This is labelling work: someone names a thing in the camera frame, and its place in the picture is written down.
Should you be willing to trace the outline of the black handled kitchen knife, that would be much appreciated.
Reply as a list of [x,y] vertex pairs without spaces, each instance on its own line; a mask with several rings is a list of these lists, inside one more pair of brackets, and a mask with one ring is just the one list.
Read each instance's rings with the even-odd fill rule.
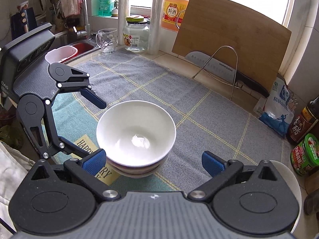
[[[188,53],[185,58],[186,60],[192,62],[193,64],[201,68],[208,61],[210,56],[200,51],[192,51]],[[268,90],[264,88],[261,84],[247,77],[239,71],[237,71],[237,74],[235,76],[234,68],[228,66],[227,64],[224,64],[221,61],[216,60],[215,58],[212,58],[209,61],[209,63],[206,64],[204,69],[231,84],[233,83],[234,77],[236,77],[235,82],[241,81],[248,88],[261,94],[265,98],[269,96]]]

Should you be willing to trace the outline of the orange cooking wine jug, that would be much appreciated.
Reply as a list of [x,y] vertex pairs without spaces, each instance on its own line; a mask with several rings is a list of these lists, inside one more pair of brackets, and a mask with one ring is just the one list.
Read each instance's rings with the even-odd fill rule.
[[181,25],[188,2],[189,0],[165,0],[162,28],[177,32],[176,25]]

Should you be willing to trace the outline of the stack of clear plastic cups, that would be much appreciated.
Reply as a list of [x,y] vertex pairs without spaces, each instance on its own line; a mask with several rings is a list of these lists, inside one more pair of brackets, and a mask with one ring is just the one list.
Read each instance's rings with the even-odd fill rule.
[[159,51],[163,7],[164,0],[153,0],[148,38],[148,53],[150,55],[155,55]]

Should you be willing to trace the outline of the grey checked dish mat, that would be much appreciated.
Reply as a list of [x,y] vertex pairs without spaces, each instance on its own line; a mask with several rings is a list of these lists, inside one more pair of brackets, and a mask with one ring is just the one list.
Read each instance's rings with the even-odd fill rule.
[[90,74],[93,90],[108,106],[128,100],[159,105],[173,118],[176,141],[167,162],[155,174],[131,179],[105,166],[97,177],[121,193],[129,190],[189,192],[209,179],[201,155],[256,165],[263,159],[290,164],[291,146],[255,117],[258,95],[246,88],[232,91],[196,67],[174,56],[118,50],[94,52],[71,62]]

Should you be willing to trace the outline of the dark vinegar bottle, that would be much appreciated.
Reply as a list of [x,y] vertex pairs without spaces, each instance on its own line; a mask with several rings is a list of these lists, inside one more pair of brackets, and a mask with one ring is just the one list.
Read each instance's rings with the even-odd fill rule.
[[297,145],[318,123],[318,101],[318,97],[309,101],[301,113],[292,120],[286,134],[286,138],[291,144]]

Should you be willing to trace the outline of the clear glass mug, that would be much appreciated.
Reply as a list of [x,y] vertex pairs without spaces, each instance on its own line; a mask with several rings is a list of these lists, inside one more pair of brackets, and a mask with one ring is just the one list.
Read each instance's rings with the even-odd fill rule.
[[111,54],[117,47],[117,29],[101,29],[96,33],[96,43],[104,54]]

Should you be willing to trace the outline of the bamboo cutting board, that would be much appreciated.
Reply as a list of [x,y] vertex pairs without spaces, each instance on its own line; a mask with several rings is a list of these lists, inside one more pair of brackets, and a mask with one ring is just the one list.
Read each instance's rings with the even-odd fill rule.
[[270,91],[290,36],[283,25],[233,1],[189,0],[172,52],[215,55]]

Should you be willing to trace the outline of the white bowl pink flowers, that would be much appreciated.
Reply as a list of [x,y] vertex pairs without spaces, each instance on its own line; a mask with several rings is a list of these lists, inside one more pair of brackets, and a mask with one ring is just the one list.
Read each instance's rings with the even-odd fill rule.
[[110,159],[107,158],[108,163],[110,163],[113,167],[118,168],[121,171],[124,171],[126,173],[130,173],[130,174],[143,174],[146,173],[148,171],[153,170],[154,168],[157,168],[158,166],[162,166],[165,164],[165,162],[168,160],[169,154],[166,155],[162,160],[156,162],[155,164],[151,164],[148,166],[144,166],[144,167],[128,167],[128,166],[123,166],[120,164],[117,164],[113,161],[111,161]]

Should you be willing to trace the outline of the blue white salt bag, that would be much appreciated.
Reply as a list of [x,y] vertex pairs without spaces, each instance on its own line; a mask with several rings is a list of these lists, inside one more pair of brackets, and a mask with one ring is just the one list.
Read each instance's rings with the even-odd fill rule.
[[290,107],[291,96],[283,79],[277,77],[273,83],[269,97],[260,97],[254,107],[258,119],[272,128],[284,138],[294,118],[294,110]]

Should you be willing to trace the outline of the white plate with fruit print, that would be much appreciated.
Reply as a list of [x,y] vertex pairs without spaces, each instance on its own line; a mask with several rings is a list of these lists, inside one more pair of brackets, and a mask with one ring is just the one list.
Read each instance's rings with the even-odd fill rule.
[[294,223],[293,228],[291,229],[291,233],[293,234],[299,223],[301,210],[302,210],[302,194],[299,187],[299,183],[294,173],[286,165],[275,160],[271,160],[271,162],[275,166],[275,168],[278,170],[281,177],[283,177],[284,181],[286,182],[286,184],[288,185],[288,187],[290,188],[291,192],[294,194],[298,202],[298,206],[299,206],[298,216]]

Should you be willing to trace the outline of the green lid mushroom sauce jar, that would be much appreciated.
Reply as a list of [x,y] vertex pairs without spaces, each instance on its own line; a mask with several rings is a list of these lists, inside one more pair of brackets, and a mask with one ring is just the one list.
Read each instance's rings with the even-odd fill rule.
[[292,150],[290,161],[299,176],[305,176],[318,167],[318,139],[311,133],[307,134]]

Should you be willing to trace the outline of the pink cloth on faucet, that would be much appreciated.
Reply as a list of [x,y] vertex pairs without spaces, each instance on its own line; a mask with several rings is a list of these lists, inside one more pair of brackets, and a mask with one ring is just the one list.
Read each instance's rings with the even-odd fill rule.
[[60,0],[61,10],[64,18],[77,16],[81,13],[82,0]]

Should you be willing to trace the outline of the metal sink faucet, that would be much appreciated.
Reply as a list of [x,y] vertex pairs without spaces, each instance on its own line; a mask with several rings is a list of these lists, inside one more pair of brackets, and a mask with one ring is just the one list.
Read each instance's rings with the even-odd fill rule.
[[83,5],[83,20],[84,20],[84,30],[77,31],[76,27],[73,27],[73,31],[76,35],[77,39],[91,39],[91,26],[89,23],[89,16],[88,16],[88,7],[87,7],[87,0],[82,0]]

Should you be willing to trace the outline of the plain white bowl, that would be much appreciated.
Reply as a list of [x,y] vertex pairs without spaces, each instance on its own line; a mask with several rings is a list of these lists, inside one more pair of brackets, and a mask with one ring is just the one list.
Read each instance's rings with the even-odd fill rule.
[[145,167],[166,157],[176,140],[171,115],[147,101],[125,101],[99,119],[96,138],[106,157],[126,167]]

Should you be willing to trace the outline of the pink white basin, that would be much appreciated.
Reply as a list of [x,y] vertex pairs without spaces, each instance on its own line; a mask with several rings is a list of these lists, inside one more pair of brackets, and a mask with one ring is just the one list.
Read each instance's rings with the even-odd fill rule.
[[78,49],[71,45],[53,49],[45,55],[45,60],[52,63],[63,63],[78,54]]

